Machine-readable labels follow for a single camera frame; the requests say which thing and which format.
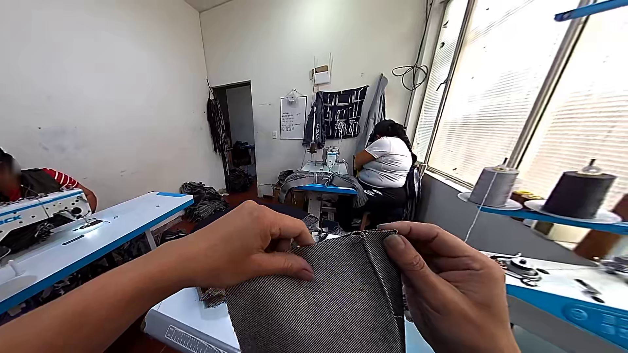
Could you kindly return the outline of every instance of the brand logo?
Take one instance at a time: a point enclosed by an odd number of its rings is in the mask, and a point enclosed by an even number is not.
[[[22,215],[14,215],[5,219],[0,219],[0,224],[10,223],[18,219],[22,219]]]

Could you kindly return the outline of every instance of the window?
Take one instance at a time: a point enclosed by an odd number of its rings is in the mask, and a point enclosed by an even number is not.
[[[425,161],[428,151],[434,122],[436,121],[436,113],[440,105],[440,99],[445,91],[445,80],[449,75],[449,69],[452,65],[453,54],[458,41],[458,34],[462,27],[462,18],[465,15],[467,0],[451,0],[445,8],[443,15],[443,24],[438,34],[438,44],[434,52],[434,59],[430,67],[430,75],[428,76],[427,88],[419,122],[414,135],[413,152],[416,154],[416,160]]]
[[[618,177],[604,207],[628,192],[628,8],[592,15],[554,91],[541,92],[570,24],[553,15],[577,6],[574,0],[476,0],[440,117],[431,102],[438,100],[438,109],[443,94],[431,82],[438,52],[430,72],[413,148],[425,150],[432,170],[475,183],[484,167],[510,157],[535,100],[545,94],[521,161],[513,161],[517,188],[547,197],[564,171],[596,158]],[[435,121],[427,150],[420,144],[429,142],[430,131],[422,126]]]
[[[589,158],[617,175],[603,207],[628,191],[628,8],[589,17],[519,166],[521,188],[549,196]]]
[[[428,164],[475,183],[509,157],[568,27],[572,0],[478,0]]]

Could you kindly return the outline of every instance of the hanging fabric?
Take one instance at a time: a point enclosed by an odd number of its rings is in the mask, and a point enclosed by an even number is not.
[[[222,159],[222,169],[225,174],[225,185],[229,192],[229,166],[227,164],[227,130],[225,128],[225,118],[220,110],[220,103],[214,95],[214,90],[207,80],[209,97],[207,98],[207,122],[209,123],[209,131],[212,135],[214,143],[214,152],[220,155]]]
[[[386,118],[386,94],[385,89],[388,84],[388,79],[384,74],[380,74],[379,80],[377,81],[377,87],[375,88],[375,95],[373,96],[373,100],[371,101],[371,107],[369,108],[369,113],[366,116],[366,121],[361,123],[360,126],[363,126],[362,133],[357,138],[357,143],[355,144],[355,154],[362,151],[366,148],[366,145],[369,141],[371,133],[373,132],[373,127],[380,121]]]
[[[354,138],[360,134],[362,104],[369,86],[337,92],[317,92],[305,124],[303,144],[319,148],[328,138]]]

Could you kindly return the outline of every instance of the striped sleeve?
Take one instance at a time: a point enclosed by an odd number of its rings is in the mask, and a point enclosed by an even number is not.
[[[59,184],[61,184],[62,188],[75,188],[79,184],[79,182],[74,180],[74,178],[60,171],[48,168],[43,168],[42,170],[51,177],[53,177]]]

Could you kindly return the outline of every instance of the hand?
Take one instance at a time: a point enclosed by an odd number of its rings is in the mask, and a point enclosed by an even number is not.
[[[401,270],[414,324],[435,352],[519,352],[505,274],[493,260],[433,224],[379,228],[399,232],[384,246]]]
[[[301,220],[247,201],[207,227],[149,254],[168,259],[167,267],[181,287],[226,288],[270,274],[311,281],[314,270],[307,261],[272,251],[288,250],[293,239],[301,246],[314,244]]]

